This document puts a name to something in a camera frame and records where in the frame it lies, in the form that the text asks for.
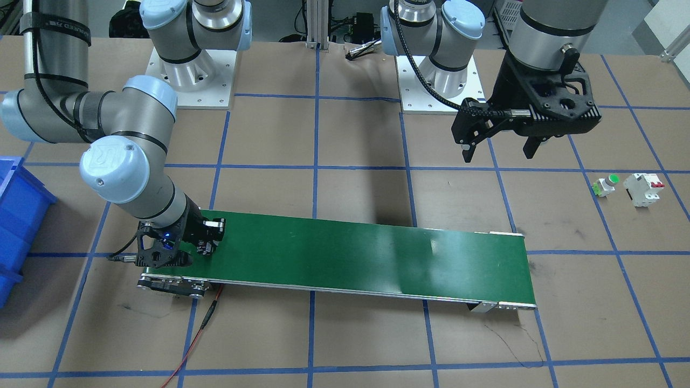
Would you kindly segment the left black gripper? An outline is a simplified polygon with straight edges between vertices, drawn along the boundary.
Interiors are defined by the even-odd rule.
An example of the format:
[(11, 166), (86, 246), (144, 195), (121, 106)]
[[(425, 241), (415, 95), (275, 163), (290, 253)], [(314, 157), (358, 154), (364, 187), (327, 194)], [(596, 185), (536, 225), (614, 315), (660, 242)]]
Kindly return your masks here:
[(579, 61), (580, 53), (566, 51), (554, 71), (538, 70), (520, 63), (507, 52), (488, 103), (465, 98), (451, 125), (455, 143), (469, 163), (476, 146), (498, 131), (489, 120), (502, 121), (506, 109), (527, 109), (530, 120), (511, 128), (527, 137), (523, 152), (531, 160), (545, 137), (589, 132), (601, 121), (589, 76)]

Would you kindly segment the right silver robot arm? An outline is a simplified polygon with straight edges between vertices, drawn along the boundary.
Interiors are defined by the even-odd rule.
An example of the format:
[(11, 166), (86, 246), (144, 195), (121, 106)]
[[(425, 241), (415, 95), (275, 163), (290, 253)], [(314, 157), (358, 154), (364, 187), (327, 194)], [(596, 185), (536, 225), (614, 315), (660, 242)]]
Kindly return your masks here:
[(122, 91), (90, 91), (86, 25), (80, 1), (26, 1), (19, 31), (25, 37), (24, 88), (2, 102), (8, 132), (27, 142), (88, 143), (80, 175), (100, 197), (138, 219), (135, 257), (111, 254), (138, 267), (187, 267), (182, 243), (210, 256), (224, 237), (225, 220), (199, 206), (164, 172), (176, 121), (178, 91), (214, 76), (209, 49), (246, 51), (252, 41), (247, 1), (144, 1), (143, 27), (163, 61), (166, 79), (140, 74)]

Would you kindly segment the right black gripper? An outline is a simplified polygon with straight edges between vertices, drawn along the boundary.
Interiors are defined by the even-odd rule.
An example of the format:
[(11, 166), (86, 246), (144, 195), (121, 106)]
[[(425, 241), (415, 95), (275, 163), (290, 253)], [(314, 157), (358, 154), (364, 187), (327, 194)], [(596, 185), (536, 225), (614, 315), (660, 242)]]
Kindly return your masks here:
[(138, 267), (188, 267), (193, 258), (183, 251), (183, 241), (196, 247), (196, 253), (211, 256), (224, 238), (226, 218), (212, 220), (202, 216), (199, 206), (189, 197), (182, 216), (166, 227), (155, 227), (141, 221), (136, 231)]

